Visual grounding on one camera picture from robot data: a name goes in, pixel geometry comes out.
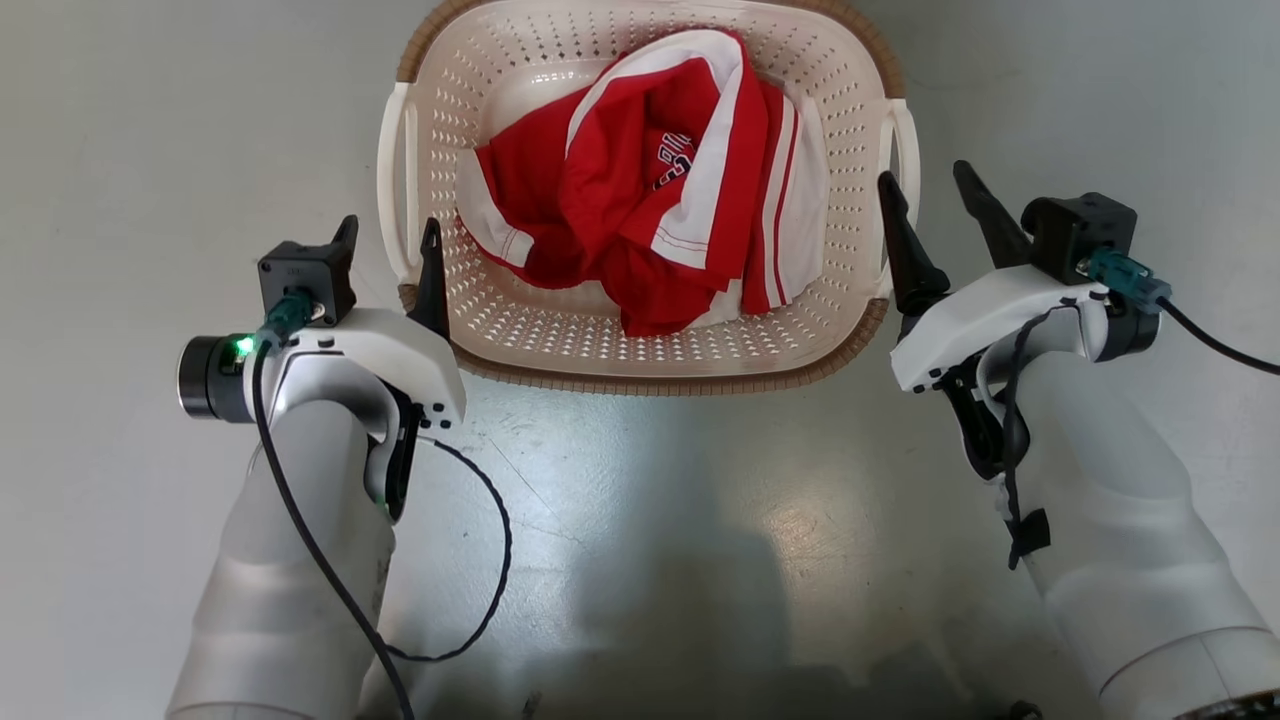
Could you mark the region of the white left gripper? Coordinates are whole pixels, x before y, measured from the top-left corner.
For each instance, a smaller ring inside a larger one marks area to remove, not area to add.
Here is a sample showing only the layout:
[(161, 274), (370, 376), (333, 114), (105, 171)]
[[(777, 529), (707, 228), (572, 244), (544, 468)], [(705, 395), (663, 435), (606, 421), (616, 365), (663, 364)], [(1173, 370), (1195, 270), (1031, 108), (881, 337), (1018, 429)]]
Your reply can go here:
[[(358, 218), (346, 215), (332, 241), (334, 268), (351, 269)], [(461, 425), (466, 392), (451, 345), (442, 225), (429, 217), (422, 268), (408, 318), (388, 309), (351, 311), (334, 328), (306, 328), (268, 357), (268, 420), (312, 401), (344, 406), (371, 446), (364, 487), (390, 521), (404, 511), (413, 443)]]

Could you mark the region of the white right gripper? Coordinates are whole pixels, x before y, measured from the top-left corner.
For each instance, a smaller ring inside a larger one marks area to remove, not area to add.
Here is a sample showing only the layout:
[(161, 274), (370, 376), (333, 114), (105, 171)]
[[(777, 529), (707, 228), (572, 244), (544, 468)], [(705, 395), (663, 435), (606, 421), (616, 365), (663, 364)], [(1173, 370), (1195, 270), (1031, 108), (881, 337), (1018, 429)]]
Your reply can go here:
[(1065, 286), (1020, 266), (1030, 252), (1023, 228), (969, 161), (956, 160), (952, 174), (998, 270), (950, 295), (947, 275), (932, 263), (908, 219), (910, 205), (896, 177), (882, 172), (877, 190), (884, 251), (893, 304), (902, 318), (890, 363), (901, 389), (943, 392), (966, 459), (980, 478), (992, 482), (1004, 473), (1005, 387), (1021, 328), (1034, 323), (1021, 351), (1025, 361), (1051, 351), (1098, 361), (1108, 338), (1110, 301), (1100, 284)]

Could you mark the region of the beige plastic laundry basket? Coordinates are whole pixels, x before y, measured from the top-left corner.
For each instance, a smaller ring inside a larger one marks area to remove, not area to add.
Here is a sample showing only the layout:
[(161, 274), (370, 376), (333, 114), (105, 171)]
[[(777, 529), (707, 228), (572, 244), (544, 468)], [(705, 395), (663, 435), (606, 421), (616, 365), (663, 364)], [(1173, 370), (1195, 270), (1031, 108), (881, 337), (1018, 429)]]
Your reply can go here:
[[(456, 168), (463, 151), (589, 85), (622, 53), (701, 27), (739, 33), (756, 72), (815, 101), (829, 163), (824, 265), (777, 311), (628, 338), (598, 284), (536, 290), (484, 258), (456, 222)], [(475, 375), (641, 396), (824, 379), (887, 313), (878, 174), (897, 172), (918, 217), (920, 151), (905, 95), (888, 37), (852, 0), (440, 0), (402, 54), (378, 147), (378, 213), (401, 302), (419, 297), (419, 245), (435, 219), (453, 343)]]

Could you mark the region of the red and white jersey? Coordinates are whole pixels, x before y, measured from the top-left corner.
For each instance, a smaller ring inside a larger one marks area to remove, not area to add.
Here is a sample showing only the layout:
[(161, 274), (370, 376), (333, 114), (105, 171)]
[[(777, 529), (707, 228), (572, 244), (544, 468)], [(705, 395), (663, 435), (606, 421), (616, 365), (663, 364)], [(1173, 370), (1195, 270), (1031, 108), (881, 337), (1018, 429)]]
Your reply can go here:
[(625, 334), (783, 307), (823, 269), (829, 167), (817, 101), (759, 76), (742, 40), (687, 29), (461, 152), (477, 249), (522, 282), (596, 282)]

